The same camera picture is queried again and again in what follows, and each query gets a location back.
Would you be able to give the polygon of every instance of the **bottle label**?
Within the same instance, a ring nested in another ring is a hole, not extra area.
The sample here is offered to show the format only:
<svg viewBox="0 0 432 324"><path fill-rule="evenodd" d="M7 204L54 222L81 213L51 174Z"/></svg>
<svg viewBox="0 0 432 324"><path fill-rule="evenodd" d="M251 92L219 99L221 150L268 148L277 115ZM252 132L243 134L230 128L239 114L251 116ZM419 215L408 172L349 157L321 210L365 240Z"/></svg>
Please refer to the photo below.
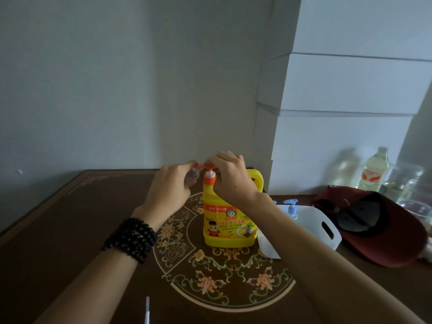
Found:
<svg viewBox="0 0 432 324"><path fill-rule="evenodd" d="M204 204L204 234L214 238L239 239L255 236L257 228L244 213L232 206Z"/></svg>
<svg viewBox="0 0 432 324"><path fill-rule="evenodd" d="M375 183L381 179L382 174L382 172L365 169L362 173L362 180Z"/></svg>

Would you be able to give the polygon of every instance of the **left hand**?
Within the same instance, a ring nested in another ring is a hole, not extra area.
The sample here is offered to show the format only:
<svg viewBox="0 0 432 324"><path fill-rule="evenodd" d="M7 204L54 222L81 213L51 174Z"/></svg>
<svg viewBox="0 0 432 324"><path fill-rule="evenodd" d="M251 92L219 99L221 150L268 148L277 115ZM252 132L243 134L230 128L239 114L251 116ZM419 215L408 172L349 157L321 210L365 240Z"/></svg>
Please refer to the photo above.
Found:
<svg viewBox="0 0 432 324"><path fill-rule="evenodd" d="M191 195L189 188L197 180L185 179L186 174L198 162L163 166L156 173L147 195L146 202L135 209L133 217L148 223L154 230L179 210Z"/></svg>

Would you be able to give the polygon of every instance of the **clear plastic bottle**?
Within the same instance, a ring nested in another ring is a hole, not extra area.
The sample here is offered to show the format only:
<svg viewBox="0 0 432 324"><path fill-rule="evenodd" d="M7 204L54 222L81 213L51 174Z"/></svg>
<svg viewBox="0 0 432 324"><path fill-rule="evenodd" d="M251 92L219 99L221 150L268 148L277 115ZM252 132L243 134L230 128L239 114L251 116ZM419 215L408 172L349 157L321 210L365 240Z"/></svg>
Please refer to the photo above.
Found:
<svg viewBox="0 0 432 324"><path fill-rule="evenodd" d="M384 174L389 168L387 148L379 147L364 166L362 176L360 177L357 188L366 191L378 191Z"/></svg>

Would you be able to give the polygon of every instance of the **table top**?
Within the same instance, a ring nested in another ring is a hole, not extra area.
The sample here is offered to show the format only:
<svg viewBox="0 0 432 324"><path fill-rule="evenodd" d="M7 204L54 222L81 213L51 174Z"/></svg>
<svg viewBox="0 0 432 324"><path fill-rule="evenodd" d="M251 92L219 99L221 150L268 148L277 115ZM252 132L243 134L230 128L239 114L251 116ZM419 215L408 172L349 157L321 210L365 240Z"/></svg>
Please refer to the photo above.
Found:
<svg viewBox="0 0 432 324"><path fill-rule="evenodd" d="M155 171L85 171L0 237L0 322L31 323L99 253L104 239L142 204ZM202 322L320 323L283 261L258 243L224 249L203 241L202 181L159 230L138 266L112 323L143 323L146 296L153 322L192 316ZM309 205L312 196L297 198ZM432 270L418 261L385 268L348 244L337 250L426 322L432 323ZM264 284L262 277L268 278Z"/></svg>

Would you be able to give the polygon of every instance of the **cartoon character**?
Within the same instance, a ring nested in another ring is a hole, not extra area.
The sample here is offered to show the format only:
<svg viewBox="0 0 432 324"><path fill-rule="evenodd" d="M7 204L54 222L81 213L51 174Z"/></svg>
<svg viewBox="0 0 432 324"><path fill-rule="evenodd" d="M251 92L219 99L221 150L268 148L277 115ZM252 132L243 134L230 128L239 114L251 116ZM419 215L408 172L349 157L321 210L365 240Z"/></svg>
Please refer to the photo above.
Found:
<svg viewBox="0 0 432 324"><path fill-rule="evenodd" d="M220 231L219 231L219 229L216 226L216 222L214 220L212 220L212 221L209 222L209 225L210 226L208 228L208 231L209 231L210 236L219 237Z"/></svg>
<svg viewBox="0 0 432 324"><path fill-rule="evenodd" d="M237 212L234 209L230 209L226 212L227 216L233 217L237 215Z"/></svg>
<svg viewBox="0 0 432 324"><path fill-rule="evenodd" d="M243 233L243 235L246 238L249 238L251 236L253 230L254 230L254 227L251 224L247 224L245 226L245 233Z"/></svg>

